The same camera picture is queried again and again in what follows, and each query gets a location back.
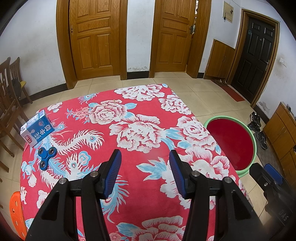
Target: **orange plastic stool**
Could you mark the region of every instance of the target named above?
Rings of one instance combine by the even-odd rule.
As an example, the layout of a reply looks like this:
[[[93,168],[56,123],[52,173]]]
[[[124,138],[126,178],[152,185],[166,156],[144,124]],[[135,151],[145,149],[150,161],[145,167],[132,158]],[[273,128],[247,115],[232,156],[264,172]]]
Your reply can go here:
[[[13,225],[15,226],[18,235],[22,240],[25,240],[27,236],[27,227],[22,214],[20,192],[14,192],[11,196],[9,202],[9,211]]]

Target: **black door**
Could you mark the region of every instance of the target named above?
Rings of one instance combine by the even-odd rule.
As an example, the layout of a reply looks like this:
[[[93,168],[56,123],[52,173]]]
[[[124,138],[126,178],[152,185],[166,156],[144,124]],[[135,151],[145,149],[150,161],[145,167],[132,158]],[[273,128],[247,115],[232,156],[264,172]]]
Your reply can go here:
[[[250,18],[242,56],[231,83],[249,102],[254,99],[263,80],[273,44],[274,27]]]

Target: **yellow chair cushion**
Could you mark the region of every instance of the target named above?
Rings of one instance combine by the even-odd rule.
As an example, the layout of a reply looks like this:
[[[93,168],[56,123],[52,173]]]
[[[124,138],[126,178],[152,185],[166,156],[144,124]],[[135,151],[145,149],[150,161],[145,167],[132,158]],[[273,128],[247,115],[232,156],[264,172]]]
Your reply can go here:
[[[27,83],[26,81],[21,81],[21,82],[20,82],[20,87],[21,87],[21,89],[26,85],[26,83]]]

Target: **white wall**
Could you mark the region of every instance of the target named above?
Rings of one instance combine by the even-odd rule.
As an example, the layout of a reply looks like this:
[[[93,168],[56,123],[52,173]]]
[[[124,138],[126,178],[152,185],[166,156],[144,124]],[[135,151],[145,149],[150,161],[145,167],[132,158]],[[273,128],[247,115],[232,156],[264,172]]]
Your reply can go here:
[[[276,60],[257,105],[271,118],[280,101],[289,104],[296,114],[296,41],[277,11],[264,0],[242,0],[242,7],[262,13],[280,22],[279,47]],[[286,61],[285,67],[279,62]]]
[[[57,0],[28,0],[0,36],[0,63],[20,57],[29,95],[65,83],[56,31]]]
[[[147,71],[155,0],[128,0],[126,67],[128,72]]]
[[[209,29],[199,72],[205,72],[214,39],[233,48],[237,43],[241,17],[240,0],[226,0],[226,2],[233,7],[232,23],[223,19],[223,0],[212,0]]]

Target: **light switch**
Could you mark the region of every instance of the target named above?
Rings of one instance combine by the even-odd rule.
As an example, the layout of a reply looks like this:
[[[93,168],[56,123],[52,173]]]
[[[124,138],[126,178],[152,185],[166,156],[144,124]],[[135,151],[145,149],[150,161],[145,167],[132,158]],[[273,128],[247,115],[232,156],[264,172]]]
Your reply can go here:
[[[223,17],[232,23],[233,18],[233,7],[224,1],[223,5]]]
[[[287,67],[286,61],[285,61],[283,58],[280,58],[280,59],[279,59],[279,62],[280,62],[281,64],[283,64],[285,67]]]

